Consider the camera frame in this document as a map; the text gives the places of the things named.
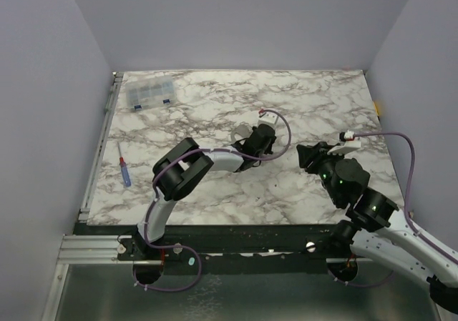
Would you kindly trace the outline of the silver metal bottle opener keychain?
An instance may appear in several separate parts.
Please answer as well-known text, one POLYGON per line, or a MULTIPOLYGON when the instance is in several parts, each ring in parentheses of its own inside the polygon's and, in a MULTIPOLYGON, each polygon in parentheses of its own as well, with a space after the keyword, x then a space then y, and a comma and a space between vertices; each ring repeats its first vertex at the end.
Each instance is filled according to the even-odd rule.
POLYGON ((253 129, 249 127, 247 124, 239 124, 231 133, 230 139, 232 142, 232 146, 242 146, 244 142, 250 137, 252 134, 253 129))

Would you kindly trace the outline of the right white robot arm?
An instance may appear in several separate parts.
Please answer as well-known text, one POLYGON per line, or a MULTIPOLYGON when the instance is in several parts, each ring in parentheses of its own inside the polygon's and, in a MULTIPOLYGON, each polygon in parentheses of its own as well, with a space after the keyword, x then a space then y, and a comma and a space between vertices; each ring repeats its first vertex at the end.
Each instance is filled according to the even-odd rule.
POLYGON ((321 180, 333 205, 346 212, 328 241, 330 252, 353 252, 403 274, 429 291, 431 299, 457 313, 457 251, 406 220, 395 202, 370 188, 371 175, 344 145, 297 145, 298 164, 321 180))

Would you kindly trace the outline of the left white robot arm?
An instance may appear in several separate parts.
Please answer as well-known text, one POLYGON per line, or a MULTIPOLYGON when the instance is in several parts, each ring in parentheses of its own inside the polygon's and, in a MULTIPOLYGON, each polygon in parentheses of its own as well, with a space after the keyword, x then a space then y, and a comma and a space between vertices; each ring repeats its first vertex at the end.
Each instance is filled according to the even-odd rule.
POLYGON ((140 236, 133 244, 139 258, 150 260, 158 250, 165 225, 178 201, 188 196, 209 172, 244 172, 272 154, 276 131, 260 124, 244 140, 219 149, 204 149, 187 137, 172 148, 153 167, 154 197, 145 218, 137 225, 140 236))

